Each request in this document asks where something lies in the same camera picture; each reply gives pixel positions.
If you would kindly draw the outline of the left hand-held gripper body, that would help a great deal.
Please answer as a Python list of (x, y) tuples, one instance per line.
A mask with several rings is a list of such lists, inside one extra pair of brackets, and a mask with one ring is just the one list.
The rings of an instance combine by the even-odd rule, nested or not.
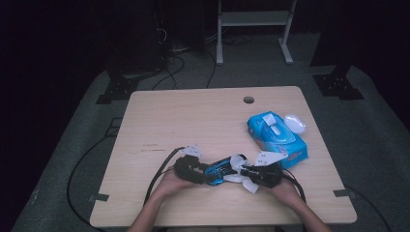
[(181, 149), (182, 157), (176, 159), (173, 167), (176, 175), (185, 181), (202, 185), (205, 183), (205, 176), (198, 172), (201, 162), (201, 152), (196, 145)]

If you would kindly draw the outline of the white metal stand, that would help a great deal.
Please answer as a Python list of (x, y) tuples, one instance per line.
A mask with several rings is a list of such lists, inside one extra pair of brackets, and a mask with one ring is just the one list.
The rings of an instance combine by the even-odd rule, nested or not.
[(224, 12), (222, 0), (218, 5), (218, 32), (216, 45), (216, 64), (223, 64), (222, 29), (225, 27), (252, 27), (252, 26), (283, 26), (284, 31), (278, 43), (287, 65), (294, 63), (287, 46), (287, 40), (298, 0), (290, 0), (288, 10), (264, 12)]

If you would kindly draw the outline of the black stand base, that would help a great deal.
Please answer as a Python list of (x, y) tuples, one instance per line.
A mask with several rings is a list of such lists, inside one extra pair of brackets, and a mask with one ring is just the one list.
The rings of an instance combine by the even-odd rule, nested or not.
[(96, 101), (96, 104), (110, 104), (112, 101), (128, 100), (132, 93), (136, 91), (138, 81), (134, 78), (111, 79), (102, 95)]
[(337, 65), (330, 73), (315, 74), (314, 82), (324, 97), (339, 97), (343, 101), (362, 100), (364, 97), (347, 78), (350, 65)]

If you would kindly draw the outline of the white wet wipe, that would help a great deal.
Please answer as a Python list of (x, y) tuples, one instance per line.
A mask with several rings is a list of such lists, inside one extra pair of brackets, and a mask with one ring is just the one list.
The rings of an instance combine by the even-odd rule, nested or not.
[(230, 157), (229, 163), (233, 170), (232, 174), (224, 174), (223, 180), (231, 183), (242, 184), (243, 187), (251, 193), (256, 193), (259, 186), (255, 184), (250, 177), (241, 173), (244, 170), (244, 165), (247, 165), (248, 159), (243, 155), (233, 155)]

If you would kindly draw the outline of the person's right hand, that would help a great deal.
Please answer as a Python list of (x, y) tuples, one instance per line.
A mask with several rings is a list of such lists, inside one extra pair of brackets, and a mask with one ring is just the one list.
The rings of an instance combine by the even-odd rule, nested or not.
[(269, 192), (279, 202), (294, 211), (305, 205), (305, 202), (295, 189), (295, 186), (287, 180), (282, 179), (277, 186), (270, 188)]

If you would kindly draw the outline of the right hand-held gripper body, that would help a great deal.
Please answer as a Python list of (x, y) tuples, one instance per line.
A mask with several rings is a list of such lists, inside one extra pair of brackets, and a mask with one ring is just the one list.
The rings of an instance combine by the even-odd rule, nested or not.
[(254, 162), (257, 174), (255, 183), (269, 189), (277, 186), (282, 176), (281, 161), (286, 157), (284, 153), (260, 152)]

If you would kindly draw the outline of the person's left hand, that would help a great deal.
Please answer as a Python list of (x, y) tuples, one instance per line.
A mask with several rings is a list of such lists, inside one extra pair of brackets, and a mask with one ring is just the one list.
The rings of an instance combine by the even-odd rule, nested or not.
[(155, 199), (164, 200), (181, 189), (193, 187), (194, 183), (180, 179), (173, 167), (168, 168), (163, 174), (160, 183), (151, 194)]

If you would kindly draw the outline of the blue wet wipes pack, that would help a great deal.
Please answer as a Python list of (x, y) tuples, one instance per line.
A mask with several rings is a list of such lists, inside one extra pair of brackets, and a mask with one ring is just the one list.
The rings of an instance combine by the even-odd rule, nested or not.
[(307, 129), (306, 123), (294, 114), (282, 119), (275, 112), (268, 111), (248, 119), (248, 132), (263, 152), (256, 165), (273, 163), (268, 156), (277, 156), (283, 168), (290, 168), (308, 158), (308, 146), (300, 134)]

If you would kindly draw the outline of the blue and black toy car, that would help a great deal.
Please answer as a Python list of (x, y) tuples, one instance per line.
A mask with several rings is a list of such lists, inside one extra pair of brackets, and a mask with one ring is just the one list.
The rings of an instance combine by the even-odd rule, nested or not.
[(224, 182), (223, 175), (224, 174), (232, 174), (233, 170), (229, 163), (230, 157), (221, 159), (212, 163), (212, 167), (208, 168), (203, 174), (206, 176), (214, 176), (216, 180), (214, 181), (213, 186), (217, 186)]

